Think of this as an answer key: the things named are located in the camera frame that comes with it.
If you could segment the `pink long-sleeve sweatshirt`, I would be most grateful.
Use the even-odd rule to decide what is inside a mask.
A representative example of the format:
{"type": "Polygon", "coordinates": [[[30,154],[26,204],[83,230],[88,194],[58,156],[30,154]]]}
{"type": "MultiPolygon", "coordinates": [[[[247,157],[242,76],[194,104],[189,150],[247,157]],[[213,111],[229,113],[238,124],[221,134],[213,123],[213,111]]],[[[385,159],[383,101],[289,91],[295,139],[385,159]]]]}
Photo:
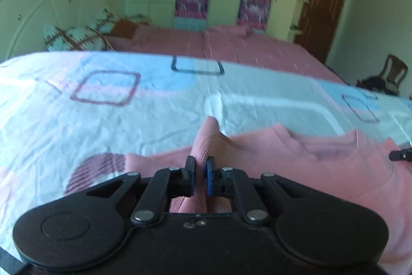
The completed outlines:
{"type": "Polygon", "coordinates": [[[203,172],[207,158],[218,167],[242,170],[252,178],[271,172],[324,193],[367,207],[389,228],[380,266],[389,274],[411,273],[411,165],[392,161],[393,140],[377,142],[359,130],[335,137],[299,135],[277,124],[270,128],[225,136],[214,117],[207,117],[190,147],[150,157],[127,154],[125,170],[151,177],[158,170],[181,167],[195,158],[192,197],[172,201],[177,213],[224,213],[230,203],[207,197],[203,172]]]}

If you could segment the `dark wooden chair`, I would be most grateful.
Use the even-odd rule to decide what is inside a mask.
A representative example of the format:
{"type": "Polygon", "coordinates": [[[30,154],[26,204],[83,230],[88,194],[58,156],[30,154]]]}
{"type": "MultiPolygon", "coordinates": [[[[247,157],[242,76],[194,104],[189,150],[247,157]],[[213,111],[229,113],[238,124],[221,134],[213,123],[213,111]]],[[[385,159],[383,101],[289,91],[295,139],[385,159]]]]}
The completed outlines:
{"type": "Polygon", "coordinates": [[[397,56],[389,54],[381,72],[364,80],[357,80],[356,87],[390,96],[399,96],[399,87],[407,75],[408,66],[406,63],[397,56]]]}

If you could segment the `light blue patterned bed sheet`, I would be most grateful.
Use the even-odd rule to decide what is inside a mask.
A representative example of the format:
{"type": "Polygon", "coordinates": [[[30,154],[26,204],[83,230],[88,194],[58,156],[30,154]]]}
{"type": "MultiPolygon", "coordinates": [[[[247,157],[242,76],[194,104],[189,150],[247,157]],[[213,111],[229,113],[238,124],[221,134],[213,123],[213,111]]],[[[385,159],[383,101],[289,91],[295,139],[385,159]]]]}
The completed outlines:
{"type": "Polygon", "coordinates": [[[410,101],[335,82],[183,56],[13,58],[1,64],[1,271],[20,264],[12,231],[24,212],[122,174],[127,154],[192,146],[209,116],[227,137],[280,124],[411,148],[410,101]]]}

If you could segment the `orange brown striped pillow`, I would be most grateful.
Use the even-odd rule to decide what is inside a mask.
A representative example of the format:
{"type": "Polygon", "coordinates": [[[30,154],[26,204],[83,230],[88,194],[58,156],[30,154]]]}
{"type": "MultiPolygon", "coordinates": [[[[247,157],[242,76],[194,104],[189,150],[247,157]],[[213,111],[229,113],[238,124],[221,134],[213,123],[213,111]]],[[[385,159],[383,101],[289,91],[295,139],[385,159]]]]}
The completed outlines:
{"type": "Polygon", "coordinates": [[[138,28],[138,23],[132,22],[131,20],[127,19],[120,19],[113,26],[112,30],[109,33],[109,36],[132,39],[138,28]]]}

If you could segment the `cream round headboard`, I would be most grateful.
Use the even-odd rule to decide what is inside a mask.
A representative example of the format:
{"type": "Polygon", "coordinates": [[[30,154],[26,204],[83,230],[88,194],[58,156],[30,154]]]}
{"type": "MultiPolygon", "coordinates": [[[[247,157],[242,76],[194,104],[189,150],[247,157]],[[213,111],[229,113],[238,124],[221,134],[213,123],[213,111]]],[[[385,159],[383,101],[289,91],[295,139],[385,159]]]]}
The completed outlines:
{"type": "Polygon", "coordinates": [[[1,61],[44,52],[43,29],[83,27],[103,9],[120,14],[120,0],[1,0],[1,61]]]}

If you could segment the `patterned teal pillow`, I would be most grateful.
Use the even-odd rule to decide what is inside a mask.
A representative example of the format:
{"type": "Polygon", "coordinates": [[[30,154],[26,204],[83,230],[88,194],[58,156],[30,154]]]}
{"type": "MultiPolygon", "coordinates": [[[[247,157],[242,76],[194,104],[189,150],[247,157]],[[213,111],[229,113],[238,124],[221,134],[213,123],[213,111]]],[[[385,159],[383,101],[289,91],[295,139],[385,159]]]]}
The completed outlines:
{"type": "Polygon", "coordinates": [[[105,8],[93,22],[83,27],[45,26],[43,40],[49,52],[111,51],[113,47],[106,36],[120,19],[105,8]]]}

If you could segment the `lower right pink poster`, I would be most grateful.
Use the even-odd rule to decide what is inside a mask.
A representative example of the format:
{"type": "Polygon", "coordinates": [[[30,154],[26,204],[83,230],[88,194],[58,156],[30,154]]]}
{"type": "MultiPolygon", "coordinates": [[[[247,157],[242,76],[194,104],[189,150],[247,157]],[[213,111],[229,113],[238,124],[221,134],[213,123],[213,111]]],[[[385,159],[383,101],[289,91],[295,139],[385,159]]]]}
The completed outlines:
{"type": "Polygon", "coordinates": [[[237,24],[264,31],[272,0],[240,0],[237,24]]]}

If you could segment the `brown wooden door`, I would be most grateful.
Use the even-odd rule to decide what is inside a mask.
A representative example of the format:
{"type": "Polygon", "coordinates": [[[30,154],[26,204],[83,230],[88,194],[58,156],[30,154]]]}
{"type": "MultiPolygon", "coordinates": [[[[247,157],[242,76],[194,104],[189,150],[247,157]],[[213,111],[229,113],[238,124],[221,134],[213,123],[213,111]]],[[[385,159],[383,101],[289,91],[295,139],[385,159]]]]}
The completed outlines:
{"type": "Polygon", "coordinates": [[[345,0],[308,0],[303,5],[298,28],[301,45],[321,63],[325,63],[341,17],[345,0]]]}

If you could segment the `pink striped bed cover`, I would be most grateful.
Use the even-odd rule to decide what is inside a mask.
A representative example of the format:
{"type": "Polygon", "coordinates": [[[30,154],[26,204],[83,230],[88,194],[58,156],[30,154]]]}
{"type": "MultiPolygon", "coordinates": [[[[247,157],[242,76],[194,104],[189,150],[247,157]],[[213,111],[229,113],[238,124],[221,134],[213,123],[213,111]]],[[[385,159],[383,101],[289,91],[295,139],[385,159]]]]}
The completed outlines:
{"type": "Polygon", "coordinates": [[[217,26],[200,32],[137,25],[132,36],[115,29],[105,37],[118,52],[189,56],[344,82],[302,46],[248,27],[217,26]]]}

